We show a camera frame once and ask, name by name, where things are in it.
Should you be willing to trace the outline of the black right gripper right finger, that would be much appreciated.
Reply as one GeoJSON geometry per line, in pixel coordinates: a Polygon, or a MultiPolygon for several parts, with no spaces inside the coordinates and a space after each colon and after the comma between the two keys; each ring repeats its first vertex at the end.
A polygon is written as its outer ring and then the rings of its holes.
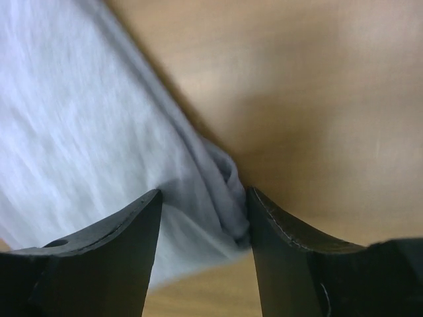
{"type": "Polygon", "coordinates": [[[264,316],[421,316],[422,239],[360,246],[247,190],[264,316]]]}

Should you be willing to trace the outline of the grey tank top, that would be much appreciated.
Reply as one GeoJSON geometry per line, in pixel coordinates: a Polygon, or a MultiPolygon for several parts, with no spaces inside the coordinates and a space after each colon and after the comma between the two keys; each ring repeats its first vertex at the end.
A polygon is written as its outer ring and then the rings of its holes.
{"type": "Polygon", "coordinates": [[[152,189],[150,287],[250,246],[231,157],[198,135],[102,1],[1,2],[1,239],[40,247],[152,189]]]}

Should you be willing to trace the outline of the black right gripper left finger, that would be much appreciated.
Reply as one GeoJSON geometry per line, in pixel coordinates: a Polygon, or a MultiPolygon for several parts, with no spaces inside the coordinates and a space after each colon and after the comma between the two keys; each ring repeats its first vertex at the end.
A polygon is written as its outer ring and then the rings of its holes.
{"type": "Polygon", "coordinates": [[[3,252],[1,315],[141,316],[162,204],[152,190],[41,248],[3,252]]]}

